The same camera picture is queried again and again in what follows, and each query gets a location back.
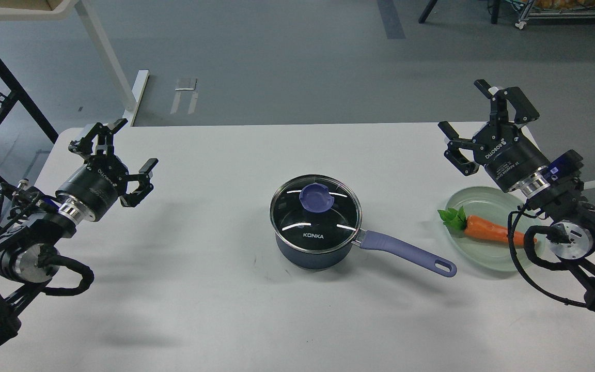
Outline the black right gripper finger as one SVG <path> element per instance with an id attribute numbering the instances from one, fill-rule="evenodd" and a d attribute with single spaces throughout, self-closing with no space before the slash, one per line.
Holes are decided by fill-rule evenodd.
<path id="1" fill-rule="evenodd" d="M 474 139 L 465 139 L 460 137 L 458 132 L 449 124 L 448 121 L 440 121 L 437 127 L 444 132 L 448 139 L 448 149 L 444 156 L 454 167 L 465 176 L 471 176 L 478 172 L 479 164 L 474 160 L 466 158 L 461 150 L 470 150 L 473 153 L 481 151 L 481 144 Z"/>
<path id="2" fill-rule="evenodd" d="M 523 136 L 522 128 L 538 120 L 539 112 L 519 87 L 491 86 L 484 79 L 474 85 L 490 101 L 489 120 L 476 136 Z"/>

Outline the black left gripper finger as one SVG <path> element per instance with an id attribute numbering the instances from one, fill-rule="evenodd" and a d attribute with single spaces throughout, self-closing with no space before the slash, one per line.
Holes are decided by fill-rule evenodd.
<path id="1" fill-rule="evenodd" d="M 152 169 L 156 167 L 158 162 L 158 158 L 149 158 L 137 174 L 125 174 L 120 177 L 120 183 L 123 186 L 127 186 L 130 182 L 137 182 L 138 184 L 132 193 L 123 193 L 120 195 L 120 202 L 123 207 L 136 207 L 153 191 L 153 184 L 151 183 Z"/>
<path id="2" fill-rule="evenodd" d="M 85 162 L 96 159 L 109 159 L 114 157 L 114 134 L 121 130 L 128 120 L 119 118 L 113 126 L 96 122 L 83 128 L 77 139 L 69 142 L 68 150 L 83 158 Z"/>

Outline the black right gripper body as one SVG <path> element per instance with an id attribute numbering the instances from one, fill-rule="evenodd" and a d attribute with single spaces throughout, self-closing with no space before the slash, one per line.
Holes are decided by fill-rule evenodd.
<path id="1" fill-rule="evenodd" d="M 503 192 L 514 191 L 515 184 L 550 164 L 512 122 L 496 125 L 488 122 L 473 136 L 473 142 L 482 147 L 474 152 L 474 161 L 484 167 Z"/>

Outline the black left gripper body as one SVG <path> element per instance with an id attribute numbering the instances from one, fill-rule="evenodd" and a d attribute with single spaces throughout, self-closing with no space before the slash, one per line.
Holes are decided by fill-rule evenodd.
<path id="1" fill-rule="evenodd" d="M 88 221 L 97 222 L 126 192 L 122 183 L 128 168 L 118 158 L 92 160 L 83 164 L 56 191 L 61 202 L 73 198 L 87 209 Z"/>

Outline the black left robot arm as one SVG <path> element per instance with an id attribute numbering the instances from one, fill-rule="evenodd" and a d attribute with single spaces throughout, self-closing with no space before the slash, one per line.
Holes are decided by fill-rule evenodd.
<path id="1" fill-rule="evenodd" d="M 0 196 L 10 198 L 13 214 L 0 227 L 0 346 L 17 336 L 19 314 L 40 293 L 70 297 L 92 285 L 91 268 L 62 256 L 56 243 L 75 235 L 80 222 L 102 219 L 116 201 L 135 207 L 153 191 L 156 158 L 132 174 L 114 153 L 114 135 L 127 122 L 87 125 L 70 142 L 69 151 L 84 162 L 54 197 L 23 181 L 0 184 Z"/>

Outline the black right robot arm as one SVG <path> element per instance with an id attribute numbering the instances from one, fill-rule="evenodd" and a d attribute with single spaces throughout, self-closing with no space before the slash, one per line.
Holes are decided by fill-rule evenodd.
<path id="1" fill-rule="evenodd" d="M 444 155 L 462 174 L 484 168 L 505 193 L 521 191 L 526 202 L 508 217 L 508 246 L 519 274 L 542 291 L 522 268 L 514 246 L 514 231 L 526 210 L 552 219 L 549 226 L 527 229 L 523 247 L 532 264 L 550 271 L 568 271 L 585 288 L 583 302 L 544 295 L 562 304 L 595 312 L 595 205 L 582 196 L 583 158 L 569 150 L 550 161 L 522 132 L 539 113 L 519 87 L 500 88 L 486 80 L 474 82 L 490 101 L 486 125 L 470 139 L 460 137 L 449 122 L 439 122 L 448 138 Z"/>

